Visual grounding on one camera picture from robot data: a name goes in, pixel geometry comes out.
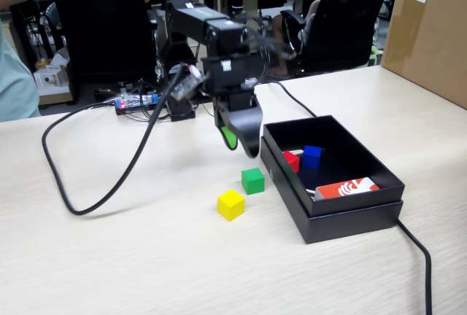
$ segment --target black chair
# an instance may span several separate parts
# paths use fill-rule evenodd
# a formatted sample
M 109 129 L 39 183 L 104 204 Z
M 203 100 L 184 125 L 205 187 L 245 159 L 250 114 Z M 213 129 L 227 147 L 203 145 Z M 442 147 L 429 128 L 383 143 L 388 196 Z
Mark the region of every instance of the black chair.
M 74 84 L 155 79 L 155 16 L 144 0 L 55 0 Z
M 368 62 L 374 23 L 383 0 L 321 0 L 306 45 L 298 39 L 305 19 L 282 11 L 283 26 L 305 74 L 352 69 Z

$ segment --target wooden table surface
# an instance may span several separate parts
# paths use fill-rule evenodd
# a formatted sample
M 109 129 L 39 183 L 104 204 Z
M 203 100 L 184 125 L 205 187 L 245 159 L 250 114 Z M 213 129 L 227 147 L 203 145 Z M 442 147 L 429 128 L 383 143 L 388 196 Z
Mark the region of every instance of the wooden table surface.
M 401 221 L 433 258 L 434 314 L 465 314 L 467 111 L 379 66 L 285 85 L 406 184 Z M 265 123 L 308 117 L 277 85 L 257 94 Z M 0 124 L 0 314 L 424 314 L 425 260 L 401 230 L 305 245 L 260 158 L 229 151 L 201 106 L 156 124 L 117 194 L 72 216 L 41 146 L 59 117 Z M 77 208 L 113 186 L 145 128 L 109 108 L 51 132 Z M 217 197 L 256 166 L 266 191 L 227 222 Z

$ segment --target open box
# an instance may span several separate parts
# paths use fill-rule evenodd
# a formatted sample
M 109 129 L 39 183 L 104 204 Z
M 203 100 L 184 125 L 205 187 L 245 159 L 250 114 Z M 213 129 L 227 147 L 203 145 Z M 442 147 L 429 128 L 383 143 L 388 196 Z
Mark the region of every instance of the open box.
M 321 147 L 317 170 L 296 174 L 283 152 Z M 261 159 L 305 242 L 390 228 L 401 212 L 404 184 L 332 116 L 264 125 Z M 313 201 L 306 189 L 369 177 L 379 190 Z

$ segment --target red cube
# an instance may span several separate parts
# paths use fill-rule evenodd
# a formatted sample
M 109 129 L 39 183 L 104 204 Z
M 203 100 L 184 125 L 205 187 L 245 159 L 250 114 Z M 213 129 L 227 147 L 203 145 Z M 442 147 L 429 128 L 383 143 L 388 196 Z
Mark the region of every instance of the red cube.
M 295 156 L 293 153 L 288 151 L 284 152 L 284 157 L 292 167 L 293 172 L 298 173 L 298 169 L 300 168 L 300 157 Z

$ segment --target cable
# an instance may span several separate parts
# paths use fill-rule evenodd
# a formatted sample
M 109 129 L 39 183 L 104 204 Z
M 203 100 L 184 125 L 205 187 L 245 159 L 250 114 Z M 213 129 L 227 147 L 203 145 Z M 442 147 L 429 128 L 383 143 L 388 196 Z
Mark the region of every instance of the cable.
M 163 94 L 162 94 L 162 97 L 158 103 L 158 105 L 156 106 L 154 112 L 153 112 L 153 115 L 151 116 L 151 118 L 149 119 L 149 123 L 147 125 L 147 129 L 146 129 L 146 132 L 144 133 L 143 137 L 142 137 L 142 140 L 141 140 L 141 143 L 139 144 L 138 146 L 138 149 L 136 150 L 133 158 L 131 159 L 131 162 L 130 164 L 128 164 L 128 167 L 127 169 L 123 172 L 123 175 L 118 179 L 117 183 L 114 185 L 114 187 L 112 189 L 110 189 L 110 191 L 103 197 L 101 198 L 97 203 L 93 204 L 91 207 L 89 208 L 86 208 L 86 209 L 83 209 L 82 211 L 78 211 L 76 210 L 73 205 L 70 203 L 69 199 L 68 199 L 68 196 L 66 195 L 66 191 L 65 191 L 65 188 L 63 187 L 63 183 L 61 181 L 61 178 L 60 178 L 60 175 L 58 174 L 58 171 L 57 171 L 57 168 L 55 167 L 55 164 L 54 162 L 52 161 L 52 158 L 50 157 L 50 153 L 49 153 L 49 149 L 47 148 L 47 135 L 49 134 L 49 132 L 54 129 L 54 127 L 60 123 L 62 123 L 64 120 L 67 120 L 68 118 L 70 118 L 72 115 L 78 113 L 78 112 L 81 112 L 81 111 L 84 111 L 86 109 L 89 109 L 93 106 L 110 106 L 109 104 L 102 104 L 102 103 L 99 103 L 99 104 L 92 104 L 92 105 L 89 105 L 89 106 L 86 106 L 86 107 L 82 107 L 80 109 L 77 109 L 76 111 L 73 111 L 69 114 L 67 114 L 66 116 L 62 117 L 61 119 L 57 120 L 56 122 L 52 123 L 51 126 L 49 126 L 49 128 L 47 128 L 44 132 L 44 135 L 42 136 L 42 147 L 44 148 L 44 153 L 45 153 L 45 157 L 47 158 L 47 161 L 49 162 L 49 165 L 50 165 L 50 168 L 52 169 L 52 173 L 53 173 L 53 176 L 55 177 L 55 181 L 57 182 L 57 186 L 58 186 L 58 189 L 60 190 L 60 194 L 61 194 L 61 197 L 63 198 L 63 202 L 65 203 L 65 206 L 67 207 L 67 209 L 74 215 L 78 215 L 78 216 L 81 216 L 81 215 L 85 215 L 85 214 L 88 214 L 88 213 L 91 213 L 92 211 L 95 211 L 97 208 L 99 208 L 100 206 L 102 206 L 104 203 L 106 203 L 109 198 L 111 198 L 116 192 L 117 190 L 120 188 L 120 186 L 124 183 L 124 181 L 126 180 L 126 178 L 128 177 L 128 175 L 130 175 L 131 171 L 133 170 L 133 167 L 135 166 L 136 162 L 138 161 L 139 159 L 139 156 L 141 155 L 141 153 L 143 152 L 143 149 L 144 149 L 144 146 L 146 145 L 147 143 L 147 140 L 149 139 L 149 135 L 151 134 L 151 131 L 153 130 L 153 127 L 154 127 L 154 124 L 155 122 L 158 120 L 158 115 L 161 113 L 162 111 L 162 108 L 163 106 L 165 105 L 165 103 L 167 102 L 167 100 L 169 99 L 170 97 L 170 94 L 171 92 L 173 91 L 173 89 L 180 83 L 180 81 L 182 80 L 182 72 L 183 72 L 183 68 L 181 68 L 175 78 L 173 79 L 173 81 L 170 83 L 170 85 L 164 90 Z
M 203 102 L 203 101 L 201 101 L 201 104 L 203 105 L 203 107 L 204 107 L 204 109 L 206 110 L 207 114 L 208 114 L 209 116 L 211 116 L 211 117 L 214 117 L 214 115 L 213 115 L 211 112 L 209 112 L 209 111 L 207 110 L 207 108 L 206 108 L 206 106 L 204 105 L 204 102 Z
M 289 90 L 287 90 L 285 88 L 284 85 L 282 85 L 282 83 L 280 82 L 277 82 L 275 80 L 269 80 L 267 82 L 257 82 L 255 85 L 253 85 L 253 87 L 255 87 L 256 85 L 260 85 L 260 84 L 270 84 L 270 83 L 274 83 L 274 84 L 277 84 L 277 85 L 280 85 L 280 87 L 285 91 L 285 93 L 287 95 L 289 95 L 289 97 L 294 100 L 297 104 L 299 104 L 300 106 L 302 106 L 308 113 L 310 113 L 311 116 L 313 117 L 316 117 L 316 115 L 312 112 L 311 109 L 309 109 L 308 107 L 306 107 L 303 103 L 301 103 L 299 100 L 297 100 L 291 93 L 289 93 Z
M 316 115 L 308 107 L 306 107 L 299 100 L 293 97 L 293 95 L 289 93 L 289 91 L 285 88 L 284 85 L 282 85 L 282 83 L 276 82 L 274 80 L 270 80 L 264 83 L 256 83 L 256 85 L 269 84 L 269 83 L 280 85 L 281 88 L 285 91 L 287 95 L 290 96 L 292 100 L 294 100 L 297 104 L 299 104 L 305 110 L 307 110 L 311 116 L 316 117 Z M 430 252 L 415 238 L 415 236 L 412 235 L 412 233 L 405 227 L 404 224 L 402 224 L 402 222 L 399 219 L 397 221 L 397 225 L 399 225 L 402 231 L 404 231 L 404 233 L 412 240 L 412 242 L 425 255 L 425 263 L 426 263 L 426 267 L 425 267 L 425 311 L 426 311 L 426 315 L 432 315 L 433 310 L 432 310 L 432 301 L 431 301 L 431 256 L 430 256 Z
M 433 309 L 431 305 L 431 256 L 430 252 L 412 235 L 412 233 L 402 224 L 402 221 L 397 220 L 397 225 L 404 231 L 404 233 L 412 240 L 423 255 L 425 255 L 425 313 L 432 315 Z
M 196 54 L 195 54 L 195 61 L 196 61 L 196 63 L 198 63 L 199 46 L 200 46 L 200 43 L 198 43 L 198 46 L 196 47 Z

